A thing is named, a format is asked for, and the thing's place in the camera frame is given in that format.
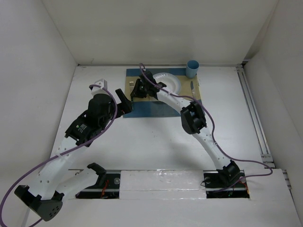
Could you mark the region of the silver fork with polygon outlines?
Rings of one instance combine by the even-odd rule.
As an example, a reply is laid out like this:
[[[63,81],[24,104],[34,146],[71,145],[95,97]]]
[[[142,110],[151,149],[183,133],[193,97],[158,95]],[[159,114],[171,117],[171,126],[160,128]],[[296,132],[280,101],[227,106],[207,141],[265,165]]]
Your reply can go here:
[[[130,88],[131,106],[132,106],[132,110],[133,110],[134,109],[134,97],[132,96],[132,92],[134,89],[134,81],[129,82],[129,88]]]

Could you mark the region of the blue beige cloth placemat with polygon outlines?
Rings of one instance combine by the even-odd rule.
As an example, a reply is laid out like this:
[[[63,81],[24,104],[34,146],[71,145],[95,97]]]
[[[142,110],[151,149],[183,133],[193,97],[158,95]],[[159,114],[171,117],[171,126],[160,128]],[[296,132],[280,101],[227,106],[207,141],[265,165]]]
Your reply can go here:
[[[188,79],[186,77],[186,69],[185,68],[149,68],[148,69],[153,75],[156,73],[166,72],[175,75],[181,82],[181,91],[178,94],[179,96],[191,96],[191,87],[190,82],[193,81],[194,87],[196,90],[195,99],[201,100],[199,83],[197,76],[193,79]],[[129,82],[136,80],[141,75],[141,71],[139,69],[127,69],[126,70],[126,78],[125,78],[125,96],[127,99],[130,98],[130,88]],[[134,109],[131,113],[124,115],[125,118],[146,118],[146,117],[178,117],[180,116],[178,111],[175,111],[172,107],[167,104],[156,100],[152,97],[146,98],[134,98]]]

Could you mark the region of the white blue-rimmed plate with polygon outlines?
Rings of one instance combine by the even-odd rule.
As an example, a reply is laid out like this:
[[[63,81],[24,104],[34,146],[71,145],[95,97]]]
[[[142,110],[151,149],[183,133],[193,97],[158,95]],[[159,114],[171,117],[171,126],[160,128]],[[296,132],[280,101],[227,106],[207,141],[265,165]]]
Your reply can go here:
[[[181,82],[180,80],[171,73],[161,72],[153,75],[153,78],[157,83],[164,83],[166,85],[166,89],[174,92],[175,94],[179,94],[181,91]]]

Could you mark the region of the silver knife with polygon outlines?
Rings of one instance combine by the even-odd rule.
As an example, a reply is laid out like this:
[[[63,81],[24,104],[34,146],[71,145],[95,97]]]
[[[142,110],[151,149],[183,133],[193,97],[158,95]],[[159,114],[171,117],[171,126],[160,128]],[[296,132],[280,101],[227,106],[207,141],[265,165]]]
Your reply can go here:
[[[190,87],[191,87],[192,97],[195,98],[196,97],[196,90],[195,90],[193,81],[190,82]]]

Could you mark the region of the blue cup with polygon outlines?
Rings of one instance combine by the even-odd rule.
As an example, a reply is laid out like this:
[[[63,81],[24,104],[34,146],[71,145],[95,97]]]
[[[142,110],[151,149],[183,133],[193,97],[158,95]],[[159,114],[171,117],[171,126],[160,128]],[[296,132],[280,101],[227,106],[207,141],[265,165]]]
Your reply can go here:
[[[199,63],[195,60],[190,60],[187,62],[186,66],[186,77],[192,79],[196,76],[199,69]]]

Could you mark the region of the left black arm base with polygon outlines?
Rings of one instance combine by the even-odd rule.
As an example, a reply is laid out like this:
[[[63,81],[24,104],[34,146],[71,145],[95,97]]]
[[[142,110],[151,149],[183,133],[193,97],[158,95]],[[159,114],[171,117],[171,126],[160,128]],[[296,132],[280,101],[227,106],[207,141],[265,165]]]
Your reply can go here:
[[[108,172],[102,185],[97,183],[76,195],[76,199],[119,199],[121,172]]]

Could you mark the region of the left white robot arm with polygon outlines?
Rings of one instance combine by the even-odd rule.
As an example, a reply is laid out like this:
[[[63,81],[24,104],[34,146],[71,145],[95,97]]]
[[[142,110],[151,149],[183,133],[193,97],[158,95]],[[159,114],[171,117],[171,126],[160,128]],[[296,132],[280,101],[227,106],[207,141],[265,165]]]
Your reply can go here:
[[[53,219],[66,199],[74,198],[90,186],[101,187],[106,181],[106,170],[91,163],[73,178],[62,178],[77,158],[100,137],[114,119],[132,111],[131,101],[121,89],[116,90],[118,104],[105,89],[94,87],[88,108],[79,115],[65,132],[55,155],[39,165],[38,176],[28,185],[19,185],[14,194],[19,197],[41,220]]]

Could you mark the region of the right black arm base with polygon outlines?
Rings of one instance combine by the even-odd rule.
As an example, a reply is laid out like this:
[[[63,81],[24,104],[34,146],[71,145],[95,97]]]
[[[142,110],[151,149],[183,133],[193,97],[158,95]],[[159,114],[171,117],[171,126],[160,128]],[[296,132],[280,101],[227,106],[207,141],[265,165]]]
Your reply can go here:
[[[204,172],[204,178],[200,183],[201,187],[206,190],[207,199],[234,199],[234,198],[250,198],[247,183],[244,180],[236,182],[240,177],[245,176],[243,172],[239,173],[231,183],[224,184],[219,178],[216,171]]]

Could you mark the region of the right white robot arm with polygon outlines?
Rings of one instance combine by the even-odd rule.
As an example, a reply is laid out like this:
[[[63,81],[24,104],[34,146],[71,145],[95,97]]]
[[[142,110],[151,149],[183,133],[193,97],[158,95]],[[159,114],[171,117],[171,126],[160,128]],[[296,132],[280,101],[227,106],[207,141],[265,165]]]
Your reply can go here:
[[[218,148],[217,142],[207,128],[205,111],[201,103],[190,96],[179,96],[166,89],[162,82],[157,83],[152,73],[142,70],[137,79],[131,97],[153,97],[180,113],[183,130],[192,135],[205,149],[218,172],[222,187],[232,187],[240,178],[240,169],[230,157]]]

